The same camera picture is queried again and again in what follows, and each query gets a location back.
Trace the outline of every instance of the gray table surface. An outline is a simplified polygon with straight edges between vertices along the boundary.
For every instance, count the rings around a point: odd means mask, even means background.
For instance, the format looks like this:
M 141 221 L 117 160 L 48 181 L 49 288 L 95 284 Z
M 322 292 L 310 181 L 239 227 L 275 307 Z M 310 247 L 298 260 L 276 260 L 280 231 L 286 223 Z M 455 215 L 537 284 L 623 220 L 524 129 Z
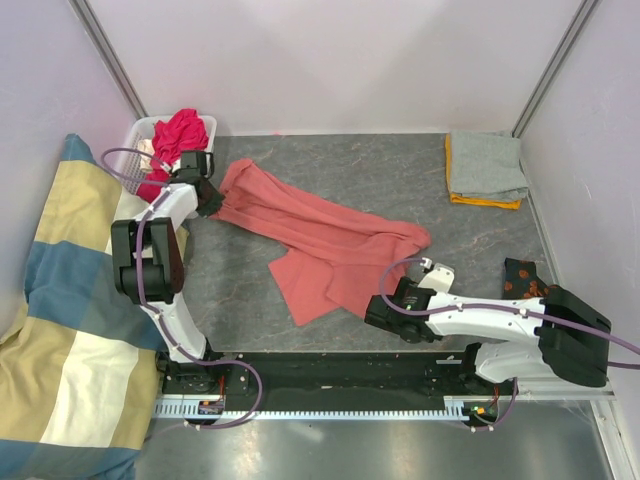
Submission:
M 500 298 L 505 257 L 534 260 L 541 278 L 550 280 L 527 201 L 517 211 L 449 201 L 443 135 L 218 138 L 213 183 L 244 157 L 330 201 L 427 228 L 433 243 L 423 253 L 455 268 L 452 293 Z M 297 327 L 268 270 L 283 246 L 220 221 L 196 219 L 190 227 L 185 299 L 215 350 L 463 349 L 470 340 L 416 347 L 341 309 Z
M 162 429 L 171 422 L 158 422 Z M 492 433 L 438 422 L 255 421 L 152 439 L 138 480 L 613 480 L 590 407 L 518 403 Z

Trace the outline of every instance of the yellow towel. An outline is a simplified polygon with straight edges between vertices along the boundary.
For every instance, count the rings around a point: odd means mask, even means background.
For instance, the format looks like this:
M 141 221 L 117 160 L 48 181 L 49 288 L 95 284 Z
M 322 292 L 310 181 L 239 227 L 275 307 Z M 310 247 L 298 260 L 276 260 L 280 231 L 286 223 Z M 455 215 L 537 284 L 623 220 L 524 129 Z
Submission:
M 473 198 L 473 197 L 463 197 L 458 195 L 457 193 L 453 193 L 451 191 L 451 186 L 449 182 L 449 177 L 451 176 L 451 134 L 447 134 L 444 141 L 444 149 L 447 156 L 447 167 L 446 167 L 446 175 L 447 175 L 447 190 L 449 190 L 449 199 L 452 203 L 466 203 L 468 205 L 479 205 L 483 207 L 499 207 L 499 208 L 507 208 L 509 210 L 517 210 L 520 208 L 520 203 L 522 200 L 516 200 L 514 202 L 497 202 L 495 200 L 485 200 L 483 198 Z

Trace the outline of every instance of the folded gray towel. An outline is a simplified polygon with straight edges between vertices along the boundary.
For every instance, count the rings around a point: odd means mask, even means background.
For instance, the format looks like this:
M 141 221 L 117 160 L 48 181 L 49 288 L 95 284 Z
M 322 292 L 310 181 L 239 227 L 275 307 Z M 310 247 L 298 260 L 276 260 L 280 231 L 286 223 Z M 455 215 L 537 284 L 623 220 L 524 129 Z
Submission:
M 512 202 L 527 196 L 520 169 L 520 139 L 490 133 L 451 132 L 453 193 Z

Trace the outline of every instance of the gray marble surface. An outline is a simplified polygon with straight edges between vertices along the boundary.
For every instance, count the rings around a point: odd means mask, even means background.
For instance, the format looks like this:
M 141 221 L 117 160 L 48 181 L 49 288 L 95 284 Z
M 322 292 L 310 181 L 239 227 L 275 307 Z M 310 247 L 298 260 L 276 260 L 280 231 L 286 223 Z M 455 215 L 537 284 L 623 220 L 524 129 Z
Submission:
M 518 211 L 449 201 L 443 135 L 223 137 L 215 152 L 216 186 L 231 162 L 249 157 L 330 201 L 426 227 L 433 243 L 423 253 L 455 268 L 452 293 L 500 298 L 505 257 L 536 261 L 540 277 L 550 280 L 526 201 Z M 190 229 L 185 298 L 216 350 L 440 350 L 469 341 L 450 337 L 416 347 L 344 310 L 296 327 L 268 270 L 284 247 L 220 221 L 196 219 Z

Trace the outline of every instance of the white wall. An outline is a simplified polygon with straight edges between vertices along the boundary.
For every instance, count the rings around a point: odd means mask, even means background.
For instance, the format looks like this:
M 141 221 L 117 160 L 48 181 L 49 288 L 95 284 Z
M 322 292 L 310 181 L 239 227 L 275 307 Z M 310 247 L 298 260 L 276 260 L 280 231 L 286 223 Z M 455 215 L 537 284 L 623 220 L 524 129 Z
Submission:
M 640 345 L 640 2 L 607 0 L 524 135 L 561 282 Z M 613 349 L 614 360 L 640 362 Z M 640 372 L 609 372 L 640 448 Z
M 0 28 L 0 334 L 22 291 L 25 260 L 67 133 L 94 154 L 133 123 L 66 0 L 2 5 Z
M 91 0 L 151 114 L 221 134 L 510 130 L 579 0 Z

